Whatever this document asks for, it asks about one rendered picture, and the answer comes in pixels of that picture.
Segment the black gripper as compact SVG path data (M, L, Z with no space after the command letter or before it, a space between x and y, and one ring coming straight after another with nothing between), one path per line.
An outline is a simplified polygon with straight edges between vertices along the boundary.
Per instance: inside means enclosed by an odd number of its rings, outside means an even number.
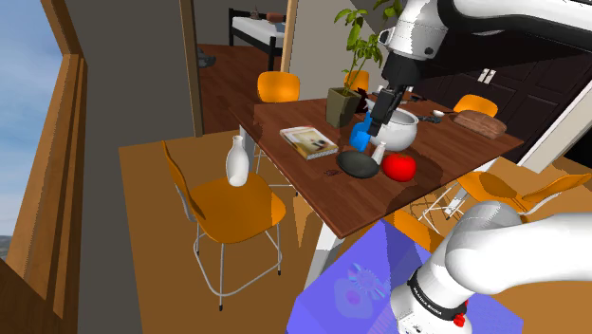
M420 61L390 51L381 76L388 82L378 95L371 112L371 124L367 133L375 137L383 124L387 124L392 113L405 101L409 86L420 80Z

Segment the brown rug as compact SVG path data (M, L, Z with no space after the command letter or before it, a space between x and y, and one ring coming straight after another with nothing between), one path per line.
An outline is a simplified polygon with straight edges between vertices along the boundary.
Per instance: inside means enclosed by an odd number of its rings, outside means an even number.
M223 178L233 132L167 143L191 186ZM120 149L143 334L287 334L322 223L265 163L287 208L278 229L222 248L187 219L160 142Z

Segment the red tomato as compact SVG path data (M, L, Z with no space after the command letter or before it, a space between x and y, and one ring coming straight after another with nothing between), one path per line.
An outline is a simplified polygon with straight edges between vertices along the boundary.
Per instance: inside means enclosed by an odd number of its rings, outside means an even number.
M398 182L407 182L414 178L416 173L416 161L408 155L391 154L383 159L382 171L391 179Z

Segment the window with wooden frame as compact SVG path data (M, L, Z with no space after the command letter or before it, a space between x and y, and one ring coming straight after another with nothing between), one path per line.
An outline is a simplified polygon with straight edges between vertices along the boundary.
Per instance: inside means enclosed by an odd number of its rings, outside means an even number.
M65 0L41 0L63 58L0 260L0 334L77 334L87 63Z

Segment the book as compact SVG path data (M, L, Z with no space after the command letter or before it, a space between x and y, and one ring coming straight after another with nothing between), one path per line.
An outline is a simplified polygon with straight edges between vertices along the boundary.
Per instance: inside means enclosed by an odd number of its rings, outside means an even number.
M335 154L339 147L312 126L297 126L279 134L305 159L310 160Z

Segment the white bowl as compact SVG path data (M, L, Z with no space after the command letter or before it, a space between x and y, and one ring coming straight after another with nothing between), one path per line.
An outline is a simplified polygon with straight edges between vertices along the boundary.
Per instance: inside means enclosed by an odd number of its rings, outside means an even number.
M385 142L387 151L403 151L413 143L417 124L418 118L415 115L397 108L389 122L381 126L378 135L370 138L370 142L375 146Z

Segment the green potted plant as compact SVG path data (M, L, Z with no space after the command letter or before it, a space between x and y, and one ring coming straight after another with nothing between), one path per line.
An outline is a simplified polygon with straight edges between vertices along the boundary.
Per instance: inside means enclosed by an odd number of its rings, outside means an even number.
M343 86L329 88L327 93L325 119L335 128L346 126L356 113L362 96L355 83L361 78L365 63L372 60L382 67L383 55L377 33L368 37L360 36L367 14L367 9L343 9L334 19L335 23L343 19L344 25L350 28L346 50L353 54L351 65L342 71L345 74Z

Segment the black frame bed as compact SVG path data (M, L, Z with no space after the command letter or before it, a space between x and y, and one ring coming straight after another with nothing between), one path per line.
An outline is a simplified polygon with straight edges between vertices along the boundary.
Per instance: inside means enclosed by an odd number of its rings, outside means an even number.
M268 69L283 53L287 17L281 13L245 11L229 8L229 45L238 37L268 55Z

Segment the orange chair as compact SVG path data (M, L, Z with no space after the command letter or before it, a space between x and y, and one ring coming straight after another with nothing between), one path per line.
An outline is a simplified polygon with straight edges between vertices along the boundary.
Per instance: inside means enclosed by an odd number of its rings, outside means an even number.
M161 146L184 212L197 226L193 252L198 264L202 263L200 239L203 236L224 248L261 233L268 235L271 228L280 227L286 205L260 175L249 172L242 187L231 186L224 177L190 189L167 143L163 141Z
M592 173L562 176L538 191L520 195L498 176L488 172L470 172L458 178L428 209L422 212L420 219L424 218L436 230L434 224L427 217L427 212L434 210L448 211L449 214L446 219L450 219L456 212L461 213L460 206L466 201L465 197L467 195L477 201L500 201L510 205L519 215L530 215L562 192L583 185L591 178ZM466 191L460 203L456 206L450 203L448 206L436 207L436 204L456 185L461 186Z
M258 77L257 93L262 102L296 102L300 96L300 80L288 72L266 71Z
M498 112L497 105L483 97L467 94L463 96L453 108L453 111L460 113L465 110L471 110L494 117Z
M352 70L345 74L343 84L347 85L354 91L357 91L359 88L367 91L369 86L369 73L365 70Z

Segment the purple robot stand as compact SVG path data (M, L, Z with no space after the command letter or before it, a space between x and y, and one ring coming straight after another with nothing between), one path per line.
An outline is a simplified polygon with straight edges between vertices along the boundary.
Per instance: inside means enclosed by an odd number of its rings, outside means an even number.
M287 334L399 334L390 293L441 241L381 219L297 297Z

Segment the dark wooden cabinet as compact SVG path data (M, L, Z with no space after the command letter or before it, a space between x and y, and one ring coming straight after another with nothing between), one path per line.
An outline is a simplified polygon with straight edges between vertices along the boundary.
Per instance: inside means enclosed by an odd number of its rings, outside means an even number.
M523 144L517 162L592 81L592 53L521 32L450 32L413 92L453 108L467 94L498 106L496 118Z

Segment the blue cup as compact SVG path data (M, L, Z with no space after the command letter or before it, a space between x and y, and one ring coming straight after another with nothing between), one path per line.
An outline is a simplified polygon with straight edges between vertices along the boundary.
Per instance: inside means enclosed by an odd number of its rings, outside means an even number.
M366 146L371 138L368 134L369 127L372 122L372 118L370 117L371 112L367 111L362 122L356 123L350 134L349 144L354 147L359 152L364 152Z

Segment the wooden door frame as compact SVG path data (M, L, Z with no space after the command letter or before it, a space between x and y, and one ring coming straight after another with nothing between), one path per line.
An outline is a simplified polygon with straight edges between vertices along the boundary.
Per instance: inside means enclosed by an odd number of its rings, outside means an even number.
M190 103L194 123L194 135L198 138L204 134L204 124L200 96L201 90L195 34L194 0L179 0L179 9L190 93Z

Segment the wooden dining table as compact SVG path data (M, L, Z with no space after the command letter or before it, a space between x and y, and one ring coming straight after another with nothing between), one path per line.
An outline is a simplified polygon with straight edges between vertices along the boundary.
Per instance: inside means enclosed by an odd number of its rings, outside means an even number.
M334 128L325 120L324 99L244 104L231 108L248 153L260 147L323 221L308 270L312 283L336 258L342 241L358 230L401 209L466 173L521 145L509 134L487 139L445 118L421 121L406 154L416 161L416 175L396 182L384 174L358 179L340 172L335 156L302 158L279 132L311 125L349 150L350 127Z

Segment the brown bread loaf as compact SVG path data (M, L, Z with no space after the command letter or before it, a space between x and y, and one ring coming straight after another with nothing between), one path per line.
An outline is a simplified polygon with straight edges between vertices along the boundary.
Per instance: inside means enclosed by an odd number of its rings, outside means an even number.
M488 139L497 139L507 131L507 126L498 119L473 110L459 112L453 122Z

